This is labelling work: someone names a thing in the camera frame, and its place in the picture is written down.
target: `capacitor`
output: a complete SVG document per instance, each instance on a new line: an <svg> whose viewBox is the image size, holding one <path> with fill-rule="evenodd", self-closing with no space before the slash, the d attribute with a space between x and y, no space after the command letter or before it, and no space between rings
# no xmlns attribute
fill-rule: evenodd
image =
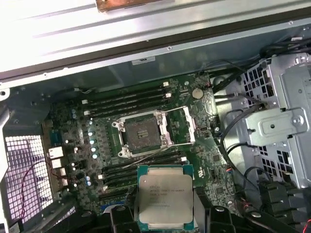
<svg viewBox="0 0 311 233"><path fill-rule="evenodd" d="M203 95L204 95L204 92L200 88L196 88L192 91L192 97L197 100L200 100L203 97Z"/></svg>
<svg viewBox="0 0 311 233"><path fill-rule="evenodd" d="M74 151L75 151L75 152L78 152L78 151L81 150L81 149L82 149L81 147L75 147L75 148L74 148Z"/></svg>

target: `cpu socket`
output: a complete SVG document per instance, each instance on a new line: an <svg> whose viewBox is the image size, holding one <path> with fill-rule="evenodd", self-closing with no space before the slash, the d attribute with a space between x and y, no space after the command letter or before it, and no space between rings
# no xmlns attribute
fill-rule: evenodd
<svg viewBox="0 0 311 233"><path fill-rule="evenodd" d="M167 129L167 113L181 108L189 123L190 142L185 144L194 143L194 123L188 107L183 106L168 111L153 110L124 116L112 122L112 127L119 131L121 150L118 152L118 156L133 158L155 153L158 150L166 150L171 146L178 146L171 140Z"/></svg>

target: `screw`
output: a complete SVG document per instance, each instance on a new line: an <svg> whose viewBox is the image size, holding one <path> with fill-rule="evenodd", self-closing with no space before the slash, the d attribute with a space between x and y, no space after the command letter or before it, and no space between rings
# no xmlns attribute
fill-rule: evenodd
<svg viewBox="0 0 311 233"><path fill-rule="evenodd" d="M261 214L260 213L257 213L257 212L252 212L251 215L253 217L261 217Z"/></svg>
<svg viewBox="0 0 311 233"><path fill-rule="evenodd" d="M218 212L223 212L223 211L225 211L225 209L224 209L223 207L221 207L221 206L217 206L217 207L215 208L215 210L218 211Z"/></svg>
<svg viewBox="0 0 311 233"><path fill-rule="evenodd" d="M294 123L294 124L300 123L300 119L299 119L298 117L295 117L295 118L293 119L293 123Z"/></svg>

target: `chip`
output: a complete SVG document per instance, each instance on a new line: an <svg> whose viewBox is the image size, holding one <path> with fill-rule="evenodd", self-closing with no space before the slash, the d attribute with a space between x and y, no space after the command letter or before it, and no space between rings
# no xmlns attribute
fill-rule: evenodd
<svg viewBox="0 0 311 233"><path fill-rule="evenodd" d="M214 155L214 156L213 156L213 160L214 160L214 162L219 161L219 160L220 160L219 155Z"/></svg>
<svg viewBox="0 0 311 233"><path fill-rule="evenodd" d="M223 188L216 188L216 193L217 194L222 194L222 193L224 193L224 189Z"/></svg>
<svg viewBox="0 0 311 233"><path fill-rule="evenodd" d="M125 132L131 151L161 145L159 127L154 116L142 121L126 122Z"/></svg>

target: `ram slot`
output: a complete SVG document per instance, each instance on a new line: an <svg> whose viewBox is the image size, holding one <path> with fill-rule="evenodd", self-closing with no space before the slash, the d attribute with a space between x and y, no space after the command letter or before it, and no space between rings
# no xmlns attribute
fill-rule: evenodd
<svg viewBox="0 0 311 233"><path fill-rule="evenodd" d="M118 98L116 97L113 100L110 101L101 101L101 102L96 102L92 104L86 104L84 105L85 108L99 108L99 107L108 107L111 105L119 104L119 103L124 103L124 102L130 102L130 101L135 101L135 100L140 100L140 99L147 99L147 98L152 98L152 97L157 97L157 96L165 96L166 92L164 91L153 91L153 92L148 92L148 93L143 93L140 95L134 95L134 96L128 96L126 98Z"/></svg>
<svg viewBox="0 0 311 233"><path fill-rule="evenodd" d="M167 103L168 103L167 100L160 100L160 101L155 101L152 103L146 103L145 105L133 106L132 108L129 108L129 109L120 109L117 111L112 111L112 112L103 113L103 114L93 114L91 115L91 117L93 118L113 117L113 116L118 116L121 114L128 114L128 113L133 113L133 112L146 110L146 109L155 109Z"/></svg>
<svg viewBox="0 0 311 233"><path fill-rule="evenodd" d="M118 109L133 107L138 104L144 104L144 103L154 102L154 101L164 100L164 99L165 99L164 95L158 95L158 96L152 96L150 98L135 99L135 100L129 100L125 102L114 103L112 105L109 104L107 106L101 105L101 106L97 106L96 108L87 109L87 111L90 111L91 114L100 114L100 113L106 113L110 111L116 111Z"/></svg>
<svg viewBox="0 0 311 233"><path fill-rule="evenodd" d="M149 161L149 160L153 160L153 159L156 159L156 158L162 158L162 157L168 157L168 156L174 156L174 155L180 155L181 152L180 151L173 151L173 152L167 152L167 153L163 153L163 154L159 154L159 155L154 155L152 157L149 157L149 158L146 158L145 161ZM136 160L134 159L131 159L129 160L128 162L125 162L125 163L121 163L121 164L115 164L115 165L109 165L109 166L106 166L106 167L103 167L102 168L102 171L107 171L109 169L116 169L116 168L122 168L123 166L126 166L126 165L130 165L132 164L133 162L135 162Z"/></svg>
<svg viewBox="0 0 311 233"><path fill-rule="evenodd" d="M107 198L115 198L118 196L123 196L127 193L128 189L117 190L113 192L107 192L98 196L99 200L107 199Z"/></svg>
<svg viewBox="0 0 311 233"><path fill-rule="evenodd" d="M108 182L104 183L104 185L109 187L109 186L112 186L112 185L118 185L120 183L130 182L130 181L134 181L134 180L137 180L137 174L133 175L133 176L124 177L124 178L121 178L121 179L113 179L111 181L108 181Z"/></svg>
<svg viewBox="0 0 311 233"><path fill-rule="evenodd" d="M133 96L137 96L139 97L139 95L144 95L144 94L148 94L148 93L153 93L153 92L165 92L165 88L163 86L154 86L154 87L150 87L148 89L143 89L143 90L136 90L133 92L128 92L128 93L124 93L124 94L118 94L116 96L110 96L110 97L106 97L106 98L88 98L88 104L96 104L99 102L108 102L108 101L112 101L112 100L121 100L121 99L125 99L125 98L129 98L129 97L133 97Z"/></svg>
<svg viewBox="0 0 311 233"><path fill-rule="evenodd" d="M133 176L133 175L137 175L137 171L134 170L132 172L126 172L124 174L112 174L112 175L109 175L107 177L104 178L103 182L108 182L108 181L112 181L112 180L119 180L121 178L125 178L125 177L128 177L128 176Z"/></svg>
<svg viewBox="0 0 311 233"><path fill-rule="evenodd" d="M105 179L108 179L108 178L112 177L112 175L115 175L115 174L121 175L123 173L129 174L129 172L134 172L137 170L138 165L169 165L169 164L172 164L176 161L177 162L181 161L179 155L172 156L172 157L169 157L167 159L161 159L161 160L153 160L153 161L148 161L148 162L142 161L139 164L135 164L135 166L133 166L133 167L124 168L124 169L121 168L121 169L116 169L116 170L111 171L111 172L105 172L105 175L106 175Z"/></svg>

